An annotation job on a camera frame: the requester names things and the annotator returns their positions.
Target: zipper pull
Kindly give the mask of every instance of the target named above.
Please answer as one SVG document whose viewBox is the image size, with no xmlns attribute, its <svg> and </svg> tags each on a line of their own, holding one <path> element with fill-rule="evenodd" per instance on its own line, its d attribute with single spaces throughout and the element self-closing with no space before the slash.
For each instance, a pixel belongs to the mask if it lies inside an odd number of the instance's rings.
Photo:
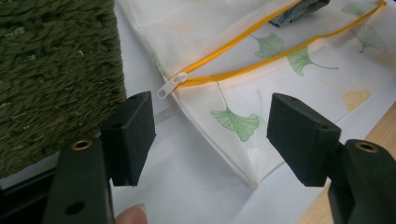
<svg viewBox="0 0 396 224">
<path fill-rule="evenodd" d="M 183 83 L 187 80 L 187 73 L 179 73 L 169 79 L 165 85 L 163 85 L 158 91 L 157 96 L 160 99 L 165 99 L 172 91 L 176 88 L 176 86 L 180 83 Z"/>
</svg>

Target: green textured fabric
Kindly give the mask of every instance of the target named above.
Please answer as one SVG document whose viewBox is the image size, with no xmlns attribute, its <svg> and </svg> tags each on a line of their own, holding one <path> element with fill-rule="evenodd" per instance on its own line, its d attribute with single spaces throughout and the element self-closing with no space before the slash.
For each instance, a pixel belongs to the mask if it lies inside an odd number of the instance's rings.
<svg viewBox="0 0 396 224">
<path fill-rule="evenodd" d="M 97 133 L 125 99 L 113 0 L 0 2 L 0 177 Z"/>
</svg>

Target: clamp jaw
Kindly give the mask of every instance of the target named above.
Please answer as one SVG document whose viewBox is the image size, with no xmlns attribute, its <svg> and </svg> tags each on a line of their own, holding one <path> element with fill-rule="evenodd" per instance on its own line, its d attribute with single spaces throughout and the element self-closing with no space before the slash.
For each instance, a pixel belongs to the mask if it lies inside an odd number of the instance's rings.
<svg viewBox="0 0 396 224">
<path fill-rule="evenodd" d="M 155 138 L 150 92 L 127 99 L 100 138 L 65 143 L 57 167 L 0 192 L 0 223 L 114 223 L 109 179 L 136 186 Z"/>
<path fill-rule="evenodd" d="M 307 187 L 332 180 L 334 223 L 396 223 L 396 163 L 381 146 L 338 142 L 341 129 L 300 100 L 274 93 L 267 137 Z"/>
</svg>

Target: fingertip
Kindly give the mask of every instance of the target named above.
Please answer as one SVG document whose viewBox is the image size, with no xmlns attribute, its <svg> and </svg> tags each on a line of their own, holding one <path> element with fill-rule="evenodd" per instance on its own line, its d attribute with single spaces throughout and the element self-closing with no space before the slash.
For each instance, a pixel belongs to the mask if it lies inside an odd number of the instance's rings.
<svg viewBox="0 0 396 224">
<path fill-rule="evenodd" d="M 117 224 L 148 224 L 144 204 L 134 205 L 116 217 Z"/>
</svg>

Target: white surface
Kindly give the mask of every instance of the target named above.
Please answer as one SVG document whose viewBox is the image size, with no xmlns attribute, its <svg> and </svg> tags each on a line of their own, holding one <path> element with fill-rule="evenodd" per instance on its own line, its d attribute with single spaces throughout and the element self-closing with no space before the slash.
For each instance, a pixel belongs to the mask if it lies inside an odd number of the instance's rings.
<svg viewBox="0 0 396 224">
<path fill-rule="evenodd" d="M 128 96 L 153 92 L 157 137 L 148 154 L 138 187 L 113 188 L 115 213 L 137 203 L 147 207 L 154 223 L 295 223 L 319 188 L 306 188 L 285 164 L 267 176 L 256 190 L 245 187 L 229 166 L 187 121 L 172 98 L 155 92 L 163 81 L 138 43 L 116 4 Z M 349 138 L 364 138 L 396 99 L 396 79 L 338 122 Z M 4 188 L 51 167 L 42 161 L 9 178 Z"/>
</svg>

